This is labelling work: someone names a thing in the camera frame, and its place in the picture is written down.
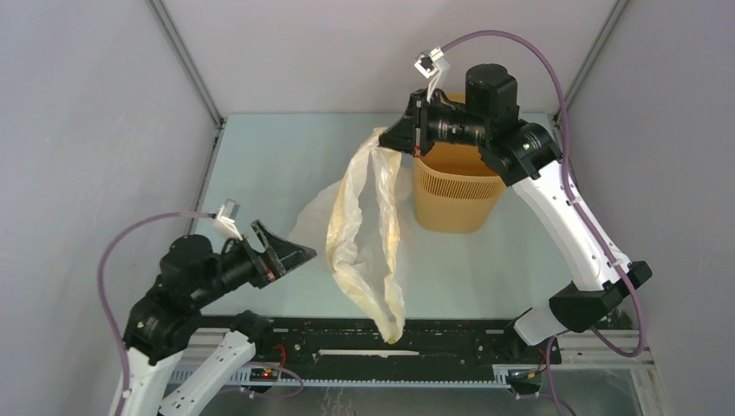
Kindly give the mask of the translucent cream trash bag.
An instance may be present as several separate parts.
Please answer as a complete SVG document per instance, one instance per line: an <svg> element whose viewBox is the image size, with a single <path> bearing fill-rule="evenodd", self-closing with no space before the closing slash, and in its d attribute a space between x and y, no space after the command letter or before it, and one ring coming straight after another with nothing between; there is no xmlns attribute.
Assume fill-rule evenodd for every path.
<svg viewBox="0 0 735 416"><path fill-rule="evenodd" d="M289 239L316 250L341 292L396 343L406 325L413 173L398 151L379 145L377 127L342 178L305 205Z"/></svg>

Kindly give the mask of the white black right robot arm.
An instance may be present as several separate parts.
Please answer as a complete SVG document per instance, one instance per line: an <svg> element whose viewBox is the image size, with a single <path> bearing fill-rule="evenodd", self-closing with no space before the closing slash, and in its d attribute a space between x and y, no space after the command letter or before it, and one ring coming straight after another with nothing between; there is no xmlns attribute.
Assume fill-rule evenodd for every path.
<svg viewBox="0 0 735 416"><path fill-rule="evenodd" d="M563 155L550 132L522 120L519 111L516 78L502 65L479 64L465 73L464 102L449 100L440 89L411 93L405 113L380 135L379 145L412 156L426 156L438 143L472 146L541 220L572 281L507 328L505 353L526 362L551 336L595 326L653 272L615 246L564 181Z"/></svg>

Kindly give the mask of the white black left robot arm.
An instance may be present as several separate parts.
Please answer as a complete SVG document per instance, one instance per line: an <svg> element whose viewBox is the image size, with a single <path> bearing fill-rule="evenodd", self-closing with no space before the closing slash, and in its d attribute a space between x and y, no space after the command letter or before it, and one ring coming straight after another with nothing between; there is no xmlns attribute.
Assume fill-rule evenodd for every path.
<svg viewBox="0 0 735 416"><path fill-rule="evenodd" d="M270 357L271 321L250 310L232 318L214 351L183 384L167 383L203 322L202 310L250 285L263 289L315 258L315 250L291 243L256 220L262 250L239 235L215 251L199 234L178 238L160 259L153 286L130 310L122 336L123 373L112 415L199 415L236 371Z"/></svg>

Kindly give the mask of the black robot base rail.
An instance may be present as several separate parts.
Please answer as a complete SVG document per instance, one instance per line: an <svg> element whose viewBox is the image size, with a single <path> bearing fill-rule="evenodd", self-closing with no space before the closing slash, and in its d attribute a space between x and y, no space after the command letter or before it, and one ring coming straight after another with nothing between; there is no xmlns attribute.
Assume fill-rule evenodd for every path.
<svg viewBox="0 0 735 416"><path fill-rule="evenodd" d="M274 317L271 347L258 361L284 364L275 382L250 382L250 369L227 376L228 387L437 387L509 388L525 393L544 375L544 360L564 362L559 341L500 349L506 320L407 322L394 344L374 323L357 318Z"/></svg>

